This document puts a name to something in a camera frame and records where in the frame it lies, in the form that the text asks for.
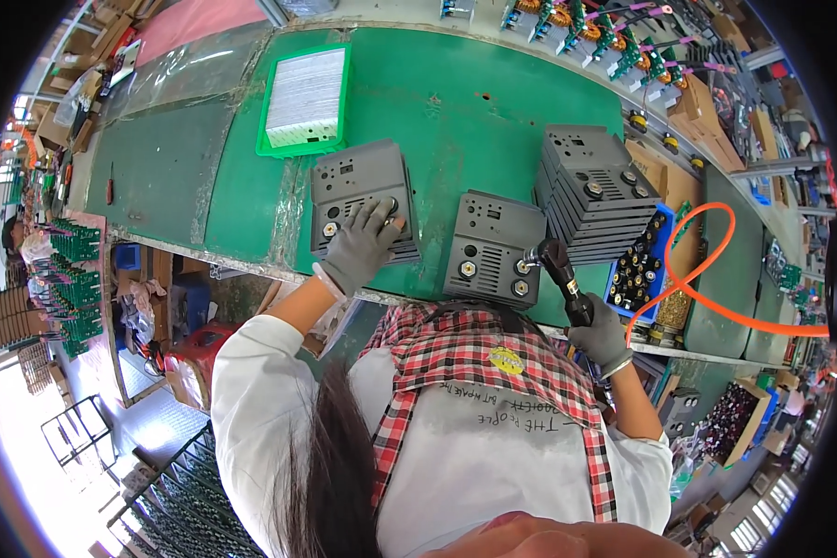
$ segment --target hand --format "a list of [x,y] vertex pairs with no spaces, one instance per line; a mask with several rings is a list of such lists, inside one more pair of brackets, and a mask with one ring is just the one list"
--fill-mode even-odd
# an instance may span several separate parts
[[345,296],[353,296],[393,257],[387,250],[397,240],[406,219],[398,215],[385,226],[392,207],[392,197],[365,204],[356,215],[351,212],[328,243],[328,255],[320,266]]
[[597,295],[586,293],[594,312],[588,328],[565,328],[568,341],[583,352],[593,363],[602,368],[602,377],[607,378],[628,363],[633,356],[626,348],[625,329],[614,309]]

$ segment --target red plaid fabric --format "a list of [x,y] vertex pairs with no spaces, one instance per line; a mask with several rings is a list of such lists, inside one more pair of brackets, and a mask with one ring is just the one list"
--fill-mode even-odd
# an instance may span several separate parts
[[[372,504],[376,509],[391,481],[421,388],[455,380],[536,396],[580,425],[595,520],[616,521],[617,501],[605,453],[602,415],[588,374],[553,350],[545,338],[506,333],[499,317],[486,310],[444,312],[425,323],[437,308],[436,304],[390,307],[359,355],[389,346],[397,368],[393,396],[374,438],[378,478]],[[497,368],[489,359],[497,347],[512,351],[523,372],[508,374]]]

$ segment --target air tool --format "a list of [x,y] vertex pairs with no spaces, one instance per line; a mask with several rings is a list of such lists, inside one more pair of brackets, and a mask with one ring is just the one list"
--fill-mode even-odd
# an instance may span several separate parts
[[551,280],[561,289],[564,296],[564,312],[568,314],[570,327],[591,326],[593,311],[591,300],[580,291],[574,268],[570,265],[568,247],[561,240],[546,239],[524,251],[524,263],[541,265],[549,273]]

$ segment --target ventilation slot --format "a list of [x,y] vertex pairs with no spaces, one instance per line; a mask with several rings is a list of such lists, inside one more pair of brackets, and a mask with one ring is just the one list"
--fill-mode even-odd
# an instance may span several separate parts
[[502,250],[485,246],[480,251],[478,290],[495,293],[499,288],[499,270],[502,267]]
[[355,200],[351,200],[349,202],[345,202],[345,217],[351,216],[351,210],[359,211],[359,207],[363,205],[363,202],[366,201],[365,197],[360,197]]
[[598,182],[602,186],[611,186],[614,184],[614,181],[611,179],[611,175],[608,174],[607,171],[590,171],[589,176],[595,182]]
[[623,200],[626,198],[626,196],[623,195],[623,192],[620,191],[620,188],[616,185],[602,185],[602,191],[604,193],[604,199],[606,200]]

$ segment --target orange air hose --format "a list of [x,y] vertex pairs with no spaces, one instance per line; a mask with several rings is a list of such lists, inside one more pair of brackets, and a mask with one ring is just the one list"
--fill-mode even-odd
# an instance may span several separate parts
[[[713,253],[710,254],[706,260],[704,260],[701,265],[694,268],[694,271],[686,275],[684,278],[680,279],[677,275],[673,272],[673,266],[670,265],[670,252],[672,251],[673,240],[676,238],[676,234],[679,230],[685,226],[687,222],[691,219],[694,219],[695,215],[698,213],[703,213],[708,209],[721,209],[728,213],[728,230],[725,231],[725,237],[719,242],[719,246],[713,250]],[[771,321],[763,321],[762,319],[756,318],[748,318],[747,316],[742,316],[737,312],[732,312],[731,310],[727,309],[725,306],[720,306],[714,303],[711,299],[703,296],[702,294],[698,293],[694,290],[688,283],[701,275],[704,270],[709,268],[713,262],[719,258],[719,255],[725,250],[725,247],[728,246],[728,241],[732,239],[732,235],[735,233],[735,212],[732,211],[732,208],[723,204],[722,202],[709,202],[707,204],[703,204],[702,206],[697,206],[692,211],[682,217],[680,222],[676,223],[676,226],[673,227],[673,232],[670,233],[670,238],[667,239],[667,249],[663,253],[663,264],[667,268],[667,274],[670,275],[670,279],[673,280],[673,284],[670,288],[664,290],[658,296],[650,299],[642,308],[636,312],[633,317],[629,320],[629,325],[626,326],[626,347],[629,347],[629,341],[632,338],[632,331],[633,326],[636,325],[636,320],[645,313],[649,308],[654,307],[658,304],[661,300],[666,298],[667,296],[672,295],[678,290],[681,290],[686,295],[691,296],[694,300],[698,301],[702,305],[710,308],[715,313],[725,316],[725,318],[729,318],[737,323],[740,323],[743,326],[747,326],[751,329],[759,329],[759,331],[765,331],[767,333],[774,333],[777,335],[788,335],[788,336],[797,336],[797,337],[804,337],[804,338],[826,338],[827,337],[827,326],[788,326],[783,325],[780,323],[772,323]]]

